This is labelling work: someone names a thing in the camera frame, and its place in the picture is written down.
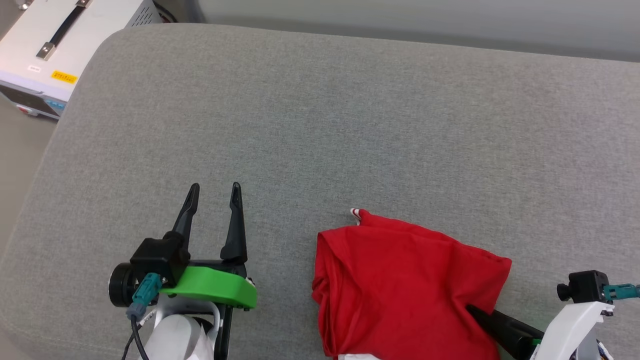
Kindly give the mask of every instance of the white equipment box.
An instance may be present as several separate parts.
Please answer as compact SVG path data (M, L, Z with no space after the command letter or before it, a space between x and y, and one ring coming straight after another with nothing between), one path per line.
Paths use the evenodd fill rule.
M0 41L0 94L58 119L108 36L161 22L152 0L35 0Z

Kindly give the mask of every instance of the gray fabric cushion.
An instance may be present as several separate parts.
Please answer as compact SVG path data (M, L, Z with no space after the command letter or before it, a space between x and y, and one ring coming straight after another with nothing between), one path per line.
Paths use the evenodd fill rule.
M217 258L239 181L259 303L234 315L230 360L323 358L316 233L353 224L350 207L511 258L498 308L544 329L570 272L640 282L639 86L636 63L228 26L119 32L46 152L0 265L0 320L36 360L116 359L130 331L107 296L114 266L172 226L193 182L191 253ZM639 311L621 302L598 326L617 359L636 355Z

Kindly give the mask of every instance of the gray floor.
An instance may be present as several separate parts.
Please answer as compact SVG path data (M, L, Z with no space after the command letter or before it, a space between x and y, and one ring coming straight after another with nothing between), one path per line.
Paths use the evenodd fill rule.
M180 20L184 18L174 0L161 1ZM0 38L19 17L13 0L0 0ZM0 99L0 254L8 241L22 203L38 169L56 123L22 114ZM0 332L3 360L31 360Z

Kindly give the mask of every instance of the teal connector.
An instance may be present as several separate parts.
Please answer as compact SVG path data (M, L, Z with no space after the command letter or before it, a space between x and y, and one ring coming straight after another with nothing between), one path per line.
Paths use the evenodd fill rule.
M160 275L150 272L138 286L138 289L133 294L133 302L136 304L142 304L144 306L149 305L162 288L162 278Z
M604 297L608 301L630 299L640 297L640 285L621 284L621 285L605 285L603 287Z
M147 306L158 295L161 288L162 277L154 272L147 274L133 294L133 304L127 309L127 317L141 320L147 312Z

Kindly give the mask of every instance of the red fabric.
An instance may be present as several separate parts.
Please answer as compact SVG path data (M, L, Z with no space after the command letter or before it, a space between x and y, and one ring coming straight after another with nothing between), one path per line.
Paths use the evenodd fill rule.
M499 359L465 306L491 313L511 260L417 225L359 215L359 226L318 234L312 296L324 353Z

